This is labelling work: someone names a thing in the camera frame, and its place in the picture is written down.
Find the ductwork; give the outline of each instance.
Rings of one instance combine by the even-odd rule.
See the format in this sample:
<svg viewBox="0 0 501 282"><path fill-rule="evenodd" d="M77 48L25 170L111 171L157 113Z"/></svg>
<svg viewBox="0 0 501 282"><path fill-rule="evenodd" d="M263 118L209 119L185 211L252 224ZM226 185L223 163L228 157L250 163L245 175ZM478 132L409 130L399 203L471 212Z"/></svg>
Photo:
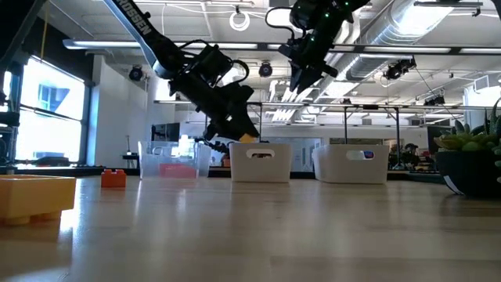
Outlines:
<svg viewBox="0 0 501 282"><path fill-rule="evenodd" d="M356 44L363 45L413 45L424 35L435 29L450 13L449 7L415 6L415 0L395 0L373 25L362 35ZM318 95L312 97L316 101L326 93L333 99L341 98L357 87L357 81L365 81L382 66L388 64L388 59L370 56L361 57L357 54L345 54L334 65L339 70L336 78L330 76L320 83ZM355 81L353 83L337 81ZM318 108L303 109L303 114L319 113Z"/></svg>

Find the red block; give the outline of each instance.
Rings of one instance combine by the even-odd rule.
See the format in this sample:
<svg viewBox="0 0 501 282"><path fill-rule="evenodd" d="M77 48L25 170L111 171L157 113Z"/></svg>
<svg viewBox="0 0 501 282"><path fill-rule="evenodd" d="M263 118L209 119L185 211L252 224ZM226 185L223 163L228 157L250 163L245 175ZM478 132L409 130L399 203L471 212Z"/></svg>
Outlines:
<svg viewBox="0 0 501 282"><path fill-rule="evenodd" d="M174 179L195 179L196 169L184 164L160 164L160 176Z"/></svg>
<svg viewBox="0 0 501 282"><path fill-rule="evenodd" d="M117 188L127 186L127 175L123 169L117 169L112 172L111 169L105 169L101 173L101 187L103 188Z"/></svg>

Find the plastic bin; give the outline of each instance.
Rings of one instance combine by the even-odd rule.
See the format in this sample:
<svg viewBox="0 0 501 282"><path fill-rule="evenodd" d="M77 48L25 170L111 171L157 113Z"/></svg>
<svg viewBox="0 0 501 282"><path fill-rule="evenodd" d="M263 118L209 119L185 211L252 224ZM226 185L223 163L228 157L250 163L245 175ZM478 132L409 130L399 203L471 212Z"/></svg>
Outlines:
<svg viewBox="0 0 501 282"><path fill-rule="evenodd" d="M313 150L315 177L327 183L384 184L389 146L326 145Z"/></svg>
<svg viewBox="0 0 501 282"><path fill-rule="evenodd" d="M209 175L211 148L200 143L139 142L141 179L195 179Z"/></svg>
<svg viewBox="0 0 501 282"><path fill-rule="evenodd" d="M290 144L232 143L229 156L233 182L289 182Z"/></svg>

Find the table surface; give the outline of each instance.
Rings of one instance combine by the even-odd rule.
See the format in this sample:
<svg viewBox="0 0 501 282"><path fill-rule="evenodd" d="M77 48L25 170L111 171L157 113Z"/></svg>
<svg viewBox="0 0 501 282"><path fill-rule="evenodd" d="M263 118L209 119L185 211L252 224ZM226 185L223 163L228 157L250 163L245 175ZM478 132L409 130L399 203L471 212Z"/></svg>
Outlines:
<svg viewBox="0 0 501 282"><path fill-rule="evenodd" d="M0 226L0 280L500 281L501 203L442 185L77 181L60 222Z"/></svg>

